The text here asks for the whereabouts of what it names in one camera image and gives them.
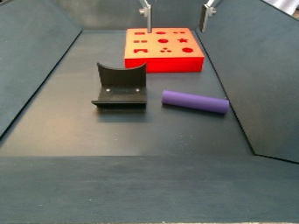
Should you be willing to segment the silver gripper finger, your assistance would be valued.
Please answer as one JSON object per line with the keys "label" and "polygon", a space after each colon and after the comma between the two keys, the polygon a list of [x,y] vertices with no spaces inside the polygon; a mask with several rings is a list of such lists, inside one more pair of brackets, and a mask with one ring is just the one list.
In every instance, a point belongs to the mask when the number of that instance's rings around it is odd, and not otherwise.
{"label": "silver gripper finger", "polygon": [[147,32],[152,32],[152,6],[147,2],[147,0],[138,0],[141,4],[141,8],[138,9],[138,13],[145,17],[145,25],[147,25]]}
{"label": "silver gripper finger", "polygon": [[200,11],[200,31],[205,32],[205,27],[208,23],[208,18],[216,13],[216,1],[217,0],[208,0],[208,2],[201,6]]}

